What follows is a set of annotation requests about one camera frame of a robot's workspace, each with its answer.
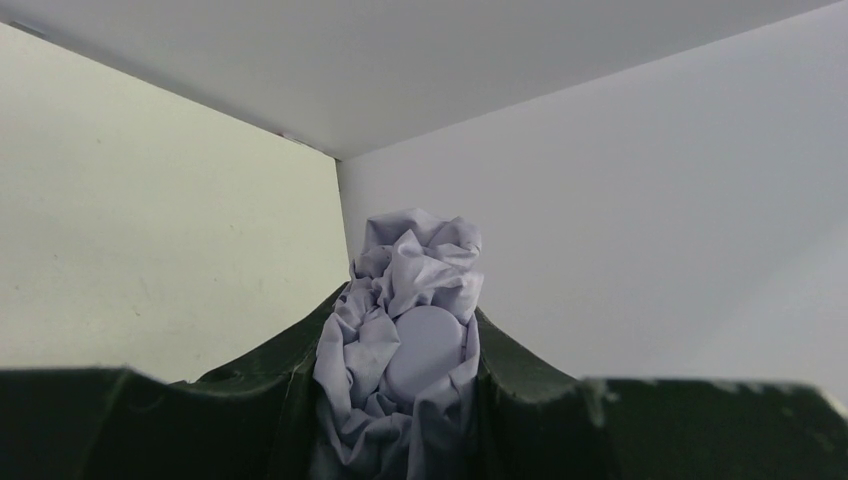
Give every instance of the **white wall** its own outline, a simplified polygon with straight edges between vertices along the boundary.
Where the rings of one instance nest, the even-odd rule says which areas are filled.
[[[848,2],[344,162],[351,252],[408,206],[483,230],[482,307],[575,375],[848,399]]]
[[[0,25],[0,368],[194,379],[346,276],[333,159]]]

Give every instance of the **lavender fabric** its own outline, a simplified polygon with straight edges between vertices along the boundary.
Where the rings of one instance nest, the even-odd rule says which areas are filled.
[[[368,220],[351,282],[324,323],[314,378],[320,434],[312,478],[462,478],[475,430],[480,339],[474,310],[483,275],[473,270],[478,229],[423,210]],[[465,328],[463,362],[412,404],[384,379],[400,340],[394,320],[433,305]]]

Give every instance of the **wrinkled cloth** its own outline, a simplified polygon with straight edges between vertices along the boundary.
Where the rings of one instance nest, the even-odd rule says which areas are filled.
[[[474,310],[483,275],[473,270],[482,240],[462,218],[423,210],[368,220],[351,282],[324,323],[313,377],[320,434],[312,478],[463,478],[475,445],[480,339]],[[394,321],[433,305],[466,329],[462,363],[413,404],[392,393],[384,372],[400,345]]]

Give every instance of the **black object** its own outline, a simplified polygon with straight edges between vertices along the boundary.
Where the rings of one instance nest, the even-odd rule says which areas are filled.
[[[0,372],[0,478],[305,478],[315,346],[339,293],[193,384]],[[848,479],[848,425],[815,389],[580,382],[477,316],[472,478]]]

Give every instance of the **gray ceiling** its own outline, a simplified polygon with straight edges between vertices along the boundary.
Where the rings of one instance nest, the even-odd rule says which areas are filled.
[[[829,3],[0,0],[0,13],[348,158]]]

